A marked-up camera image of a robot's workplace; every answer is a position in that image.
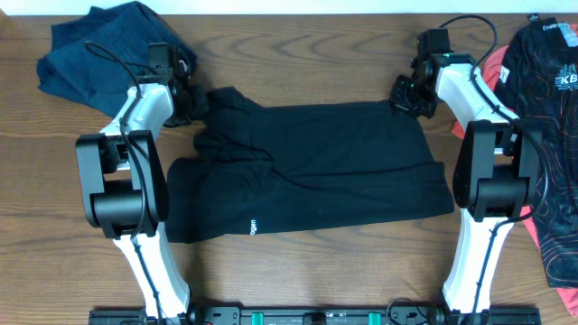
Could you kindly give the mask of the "navy blue garment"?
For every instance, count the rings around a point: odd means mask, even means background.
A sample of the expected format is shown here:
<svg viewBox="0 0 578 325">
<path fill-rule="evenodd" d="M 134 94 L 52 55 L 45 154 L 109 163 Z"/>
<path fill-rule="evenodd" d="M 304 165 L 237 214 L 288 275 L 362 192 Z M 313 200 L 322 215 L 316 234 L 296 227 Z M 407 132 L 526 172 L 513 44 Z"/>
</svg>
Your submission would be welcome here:
<svg viewBox="0 0 578 325">
<path fill-rule="evenodd" d="M 36 66 L 39 90 L 114 117 L 133 81 L 122 66 L 85 48 L 94 42 L 112 51 L 136 76 L 148 66 L 148 45 L 167 42 L 194 66 L 197 55 L 148 6 L 134 1 L 108 9 L 93 6 L 79 19 L 51 26 L 51 51 Z"/>
</svg>

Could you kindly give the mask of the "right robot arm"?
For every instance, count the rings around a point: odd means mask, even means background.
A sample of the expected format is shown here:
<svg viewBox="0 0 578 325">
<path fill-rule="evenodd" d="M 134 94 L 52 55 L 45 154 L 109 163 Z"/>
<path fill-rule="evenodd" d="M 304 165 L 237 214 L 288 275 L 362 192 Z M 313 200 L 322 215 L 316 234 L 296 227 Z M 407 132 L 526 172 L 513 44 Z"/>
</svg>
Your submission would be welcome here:
<svg viewBox="0 0 578 325">
<path fill-rule="evenodd" d="M 432 117 L 441 102 L 465 131 L 453 173 L 452 192 L 461 229 L 452 269 L 442 287 L 435 324 L 514 324 L 536 317 L 531 308 L 494 307 L 491 284 L 502 246 L 522 209 L 540 204 L 535 195 L 545 168 L 538 124 L 508 110 L 489 89 L 471 55 L 426 52 L 411 63 L 411 76 L 396 78 L 395 110 Z"/>
</svg>

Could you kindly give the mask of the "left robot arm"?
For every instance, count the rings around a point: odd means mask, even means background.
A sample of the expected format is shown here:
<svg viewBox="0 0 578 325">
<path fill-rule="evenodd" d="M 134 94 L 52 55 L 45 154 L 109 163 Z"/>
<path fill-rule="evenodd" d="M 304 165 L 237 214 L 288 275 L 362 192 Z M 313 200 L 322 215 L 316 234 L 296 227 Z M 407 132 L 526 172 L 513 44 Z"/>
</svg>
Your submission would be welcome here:
<svg viewBox="0 0 578 325">
<path fill-rule="evenodd" d="M 76 142 L 88 223 L 121 250 L 144 296 L 140 308 L 96 308 L 91 324 L 200 324 L 190 286 L 165 232 L 169 193 L 155 141 L 165 123 L 195 105 L 187 77 L 139 77 L 100 132 Z"/>
</svg>

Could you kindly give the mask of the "plain black t-shirt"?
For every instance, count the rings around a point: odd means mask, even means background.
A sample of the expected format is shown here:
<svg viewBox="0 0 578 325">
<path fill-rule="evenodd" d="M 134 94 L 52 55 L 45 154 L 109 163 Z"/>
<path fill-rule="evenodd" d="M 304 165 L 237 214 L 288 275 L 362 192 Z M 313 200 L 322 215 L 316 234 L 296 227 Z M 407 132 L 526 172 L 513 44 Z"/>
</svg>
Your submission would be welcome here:
<svg viewBox="0 0 578 325">
<path fill-rule="evenodd" d="M 196 156 L 167 175 L 172 243 L 452 213 L 444 166 L 419 122 L 388 102 L 262 107 L 207 95 Z"/>
</svg>

